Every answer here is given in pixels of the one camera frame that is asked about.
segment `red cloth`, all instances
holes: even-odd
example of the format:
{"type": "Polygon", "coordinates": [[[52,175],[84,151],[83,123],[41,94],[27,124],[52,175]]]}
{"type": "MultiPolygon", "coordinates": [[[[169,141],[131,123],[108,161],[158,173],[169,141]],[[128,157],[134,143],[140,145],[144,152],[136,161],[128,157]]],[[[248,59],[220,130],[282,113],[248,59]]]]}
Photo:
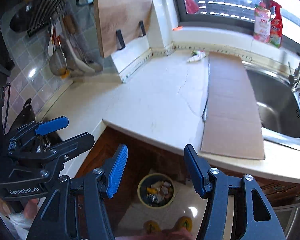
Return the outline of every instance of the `red cloth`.
{"type": "Polygon", "coordinates": [[[199,6],[194,0],[185,0],[185,5],[188,14],[195,14],[197,11],[199,11],[199,6]]]}

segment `cutting board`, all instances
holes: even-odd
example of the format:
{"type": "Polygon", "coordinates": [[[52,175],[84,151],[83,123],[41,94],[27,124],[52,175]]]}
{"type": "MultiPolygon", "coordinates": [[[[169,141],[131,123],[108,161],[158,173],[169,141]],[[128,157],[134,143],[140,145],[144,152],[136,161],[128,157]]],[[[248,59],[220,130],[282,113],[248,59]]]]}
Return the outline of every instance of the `cutting board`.
{"type": "Polygon", "coordinates": [[[103,58],[120,46],[116,31],[121,30],[125,44],[142,35],[139,22],[149,29],[152,0],[93,0],[100,54],[103,58]]]}
{"type": "Polygon", "coordinates": [[[209,95],[201,150],[264,160],[257,102],[242,60],[210,52],[209,62],[209,95]]]}

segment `kitchen counter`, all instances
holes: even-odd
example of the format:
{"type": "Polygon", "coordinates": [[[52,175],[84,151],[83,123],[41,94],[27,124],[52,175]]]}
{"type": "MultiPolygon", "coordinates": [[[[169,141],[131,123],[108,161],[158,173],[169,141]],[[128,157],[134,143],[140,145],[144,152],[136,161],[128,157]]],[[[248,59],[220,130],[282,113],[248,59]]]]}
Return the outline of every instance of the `kitchen counter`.
{"type": "MultiPolygon", "coordinates": [[[[68,127],[58,132],[63,140],[83,132],[97,140],[110,126],[180,155],[186,144],[192,144],[212,166],[300,183],[298,150],[264,141],[266,159],[261,161],[200,152],[208,61],[188,64],[189,55],[189,50],[177,50],[168,57],[152,58],[126,84],[74,83],[46,116],[68,117],[68,127]]],[[[74,177],[88,153],[65,163],[61,173],[74,177]]]]}

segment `cardboard sheet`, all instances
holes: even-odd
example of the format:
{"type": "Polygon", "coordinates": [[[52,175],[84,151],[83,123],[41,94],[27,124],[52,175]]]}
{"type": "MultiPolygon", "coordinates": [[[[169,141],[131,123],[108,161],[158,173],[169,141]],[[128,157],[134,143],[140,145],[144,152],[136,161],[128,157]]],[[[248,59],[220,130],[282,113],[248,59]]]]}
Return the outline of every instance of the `cardboard sheet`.
{"type": "Polygon", "coordinates": [[[258,106],[242,60],[211,52],[209,61],[209,97],[201,150],[264,160],[258,106]]]}

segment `dish soap bottle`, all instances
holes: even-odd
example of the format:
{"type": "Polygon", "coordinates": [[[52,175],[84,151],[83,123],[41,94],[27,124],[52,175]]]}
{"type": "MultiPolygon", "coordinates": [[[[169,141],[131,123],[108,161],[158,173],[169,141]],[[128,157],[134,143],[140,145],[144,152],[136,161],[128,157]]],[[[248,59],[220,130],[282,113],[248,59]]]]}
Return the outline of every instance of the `dish soap bottle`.
{"type": "Polygon", "coordinates": [[[281,46],[282,38],[282,18],[280,13],[281,5],[277,2],[270,1],[270,6],[275,7],[275,17],[271,21],[270,43],[279,48],[281,46]]]}
{"type": "Polygon", "coordinates": [[[270,10],[266,8],[266,4],[263,2],[263,0],[261,0],[259,5],[256,5],[256,8],[254,10],[254,39],[264,43],[269,42],[271,28],[270,14],[270,10]]]}

